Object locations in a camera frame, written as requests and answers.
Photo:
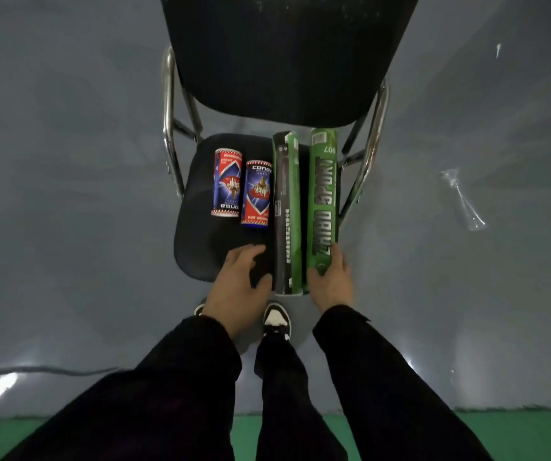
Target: blue and red can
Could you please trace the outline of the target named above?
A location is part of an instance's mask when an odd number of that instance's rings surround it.
[[[241,167],[241,152],[233,149],[216,150],[213,164],[213,216],[239,216]]]
[[[266,228],[269,224],[271,172],[270,162],[264,160],[246,162],[241,212],[242,225]]]

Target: person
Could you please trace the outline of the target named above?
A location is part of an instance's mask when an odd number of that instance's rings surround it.
[[[290,344],[290,317],[280,304],[267,304],[271,275],[250,285],[254,258],[264,249],[230,251],[194,316],[135,369],[102,378],[4,460],[233,460],[229,434],[242,366],[233,340],[261,314],[255,372],[263,380],[263,426],[256,459],[347,459],[310,401],[308,375]],[[361,458],[489,460],[472,431],[352,308],[350,268],[338,245],[332,250],[323,277],[308,271],[322,314],[314,337]]]

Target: black and white sneaker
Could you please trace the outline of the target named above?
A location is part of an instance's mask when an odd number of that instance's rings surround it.
[[[286,341],[290,341],[292,329],[290,316],[284,306],[277,302],[270,302],[263,316],[263,336],[268,333],[279,333]]]
[[[195,309],[194,309],[194,316],[198,317],[200,315],[203,315],[203,309],[205,308],[205,301],[201,302]]]

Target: barcode label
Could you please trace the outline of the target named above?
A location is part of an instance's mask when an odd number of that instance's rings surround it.
[[[312,136],[312,145],[326,144],[326,133],[317,133]]]

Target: green mat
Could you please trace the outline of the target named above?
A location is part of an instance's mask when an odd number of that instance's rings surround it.
[[[551,411],[487,411],[458,413],[496,461],[551,460]],[[359,458],[346,418],[325,416],[326,423],[348,451]],[[0,458],[43,423],[42,419],[0,420]],[[261,416],[237,416],[231,440],[236,461],[254,460]]]

